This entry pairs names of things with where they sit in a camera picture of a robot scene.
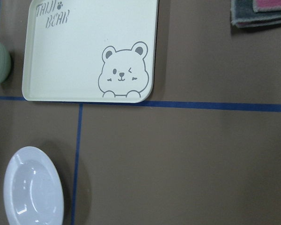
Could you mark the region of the cream bear tray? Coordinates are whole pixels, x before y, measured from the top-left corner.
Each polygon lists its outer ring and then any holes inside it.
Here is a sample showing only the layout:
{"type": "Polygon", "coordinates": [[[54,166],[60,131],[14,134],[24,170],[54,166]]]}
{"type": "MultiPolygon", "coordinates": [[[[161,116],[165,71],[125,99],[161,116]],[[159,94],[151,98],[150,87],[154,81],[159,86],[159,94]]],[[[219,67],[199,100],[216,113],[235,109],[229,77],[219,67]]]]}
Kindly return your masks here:
{"type": "Polygon", "coordinates": [[[28,101],[139,103],[154,84],[157,0],[34,0],[22,94],[28,101]]]}

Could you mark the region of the white round plate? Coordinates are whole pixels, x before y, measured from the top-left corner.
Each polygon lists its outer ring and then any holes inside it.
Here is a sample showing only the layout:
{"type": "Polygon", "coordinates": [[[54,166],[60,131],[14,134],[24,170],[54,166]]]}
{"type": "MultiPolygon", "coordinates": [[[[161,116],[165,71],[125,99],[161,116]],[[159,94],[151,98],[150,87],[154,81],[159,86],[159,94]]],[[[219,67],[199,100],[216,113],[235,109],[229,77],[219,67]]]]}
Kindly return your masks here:
{"type": "Polygon", "coordinates": [[[19,149],[10,159],[3,185],[10,225],[61,225],[64,195],[59,174],[39,148],[19,149]]]}

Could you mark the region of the pink and grey cloth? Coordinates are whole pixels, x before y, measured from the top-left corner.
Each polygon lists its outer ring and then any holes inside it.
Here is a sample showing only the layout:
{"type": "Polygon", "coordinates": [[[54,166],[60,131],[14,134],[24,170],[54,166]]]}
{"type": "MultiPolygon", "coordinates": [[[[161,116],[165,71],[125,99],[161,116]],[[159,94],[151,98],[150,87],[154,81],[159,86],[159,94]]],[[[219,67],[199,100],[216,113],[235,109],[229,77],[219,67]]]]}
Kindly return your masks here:
{"type": "Polygon", "coordinates": [[[281,24],[281,0],[232,0],[231,24],[251,28],[281,24]]]}

